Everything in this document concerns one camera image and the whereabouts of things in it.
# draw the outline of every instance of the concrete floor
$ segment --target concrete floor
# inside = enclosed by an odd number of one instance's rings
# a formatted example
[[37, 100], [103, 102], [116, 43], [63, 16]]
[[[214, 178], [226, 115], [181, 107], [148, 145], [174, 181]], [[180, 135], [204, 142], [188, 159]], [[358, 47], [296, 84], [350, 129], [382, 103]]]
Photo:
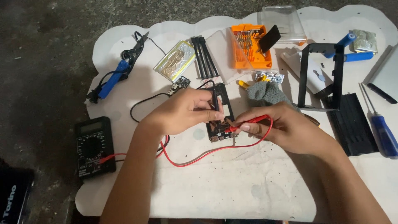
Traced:
[[28, 223], [69, 223], [76, 177], [73, 125], [88, 119], [83, 104], [96, 39], [113, 26], [145, 28], [165, 20], [196, 23], [209, 16], [243, 18], [263, 6], [346, 4], [380, 9], [398, 24], [396, 0], [1, 0], [0, 157], [36, 171]]

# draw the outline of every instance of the clear plastic case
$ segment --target clear plastic case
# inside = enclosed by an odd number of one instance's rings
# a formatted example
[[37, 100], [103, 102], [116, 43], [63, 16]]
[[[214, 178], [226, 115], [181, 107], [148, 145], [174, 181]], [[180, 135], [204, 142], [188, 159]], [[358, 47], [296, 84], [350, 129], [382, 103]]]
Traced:
[[245, 55], [231, 28], [219, 30], [206, 39], [211, 58], [225, 84], [228, 84], [242, 75], [253, 71], [253, 66], [247, 57], [242, 57], [241, 69], [235, 68], [234, 48]]
[[261, 12], [261, 23], [267, 32], [277, 25], [281, 38], [278, 43], [295, 43], [302, 46], [307, 42], [307, 36], [301, 25], [296, 7], [294, 6], [267, 6]]

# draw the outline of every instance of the white table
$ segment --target white table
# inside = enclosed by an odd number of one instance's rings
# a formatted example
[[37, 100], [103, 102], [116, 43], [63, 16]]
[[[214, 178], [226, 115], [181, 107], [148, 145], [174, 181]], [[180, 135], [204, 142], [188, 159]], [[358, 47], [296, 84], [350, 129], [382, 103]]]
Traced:
[[[382, 12], [369, 6], [345, 6], [336, 12], [318, 7], [306, 7], [298, 11], [309, 41], [336, 43], [352, 29], [377, 34], [379, 54], [370, 61], [344, 64], [343, 94], [356, 92], [367, 114], [368, 108], [358, 83], [369, 74], [386, 47], [397, 44], [397, 28]], [[134, 46], [135, 41], [131, 37], [134, 31], [141, 34], [150, 31], [149, 37], [167, 52], [180, 39], [195, 35], [206, 38], [217, 30], [236, 24], [257, 24], [258, 16], [253, 13], [242, 20], [215, 16], [197, 24], [166, 21], [149, 29], [138, 26], [111, 28], [98, 38], [94, 46], [93, 63], [99, 74], [90, 89], [98, 84], [105, 73], [116, 68], [122, 50]], [[293, 46], [275, 45], [271, 53], [273, 68], [286, 75], [281, 89], [293, 102], [297, 102], [298, 79], [279, 57], [286, 47]], [[156, 93], [167, 92], [170, 88], [171, 83], [152, 70], [162, 57], [159, 49], [147, 41], [129, 78], [118, 83], [105, 100], [87, 107], [90, 118], [104, 115], [110, 117], [116, 153], [127, 152], [137, 125], [130, 118], [130, 107]], [[334, 64], [331, 59], [321, 55], [311, 57], [319, 64], [324, 63], [323, 70], [328, 75], [331, 74]], [[194, 65], [183, 75], [191, 80], [191, 87], [199, 86]], [[251, 76], [246, 75], [240, 79], [250, 80]], [[246, 93], [235, 82], [227, 85], [227, 91], [233, 113], [237, 116], [248, 107]], [[369, 91], [369, 95], [378, 112], [385, 116], [391, 131], [398, 134], [398, 119], [395, 116], [398, 106], [389, 104], [372, 91]], [[140, 105], [134, 110], [135, 116], [142, 119], [164, 100], [159, 97]], [[306, 102], [311, 102], [308, 93]], [[305, 113], [320, 121], [320, 127], [334, 136], [326, 113]], [[236, 145], [255, 141], [247, 134], [240, 134], [236, 138]], [[199, 124], [180, 135], [171, 136], [167, 148], [173, 161], [183, 163], [203, 151], [231, 144], [232, 140], [211, 143], [205, 125]], [[329, 215], [324, 192], [310, 158], [305, 155], [290, 156], [277, 145], [266, 141], [251, 148], [222, 150], [185, 168], [173, 167], [162, 156], [156, 161], [150, 216], [327, 221]], [[379, 153], [350, 157], [350, 160], [389, 218], [398, 223], [398, 161], [384, 158]], [[122, 163], [117, 163], [117, 170], [121, 165]], [[100, 216], [116, 176], [117, 172], [85, 180], [76, 195], [79, 212], [86, 216]]]

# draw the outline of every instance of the circuit board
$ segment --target circuit board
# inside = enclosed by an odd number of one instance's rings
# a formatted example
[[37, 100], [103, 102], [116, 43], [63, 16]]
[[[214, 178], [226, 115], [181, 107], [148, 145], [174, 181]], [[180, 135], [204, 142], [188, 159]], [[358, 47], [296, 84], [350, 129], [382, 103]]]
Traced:
[[[213, 91], [213, 87], [205, 88], [206, 90]], [[207, 133], [209, 135], [209, 140], [211, 142], [221, 141], [227, 138], [235, 138], [238, 134], [229, 132], [225, 133], [225, 130], [231, 126], [232, 122], [234, 122], [235, 118], [232, 113], [231, 104], [229, 103], [228, 95], [226, 93], [225, 84], [219, 83], [215, 87], [215, 92], [217, 97], [222, 102], [222, 107], [224, 108], [225, 119], [223, 122], [221, 121], [210, 121], [206, 124]]]
[[191, 81], [184, 76], [181, 76], [171, 87], [171, 89], [167, 92], [169, 95], [174, 95], [178, 90], [182, 88], [187, 88]]

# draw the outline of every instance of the black battery holder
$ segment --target black battery holder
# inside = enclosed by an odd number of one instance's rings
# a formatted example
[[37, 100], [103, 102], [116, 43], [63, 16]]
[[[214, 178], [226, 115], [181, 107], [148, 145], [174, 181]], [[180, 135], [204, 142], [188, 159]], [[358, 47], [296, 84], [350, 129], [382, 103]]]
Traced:
[[[324, 98], [331, 106], [332, 97]], [[379, 152], [376, 140], [355, 93], [341, 96], [340, 110], [326, 112], [347, 156]]]

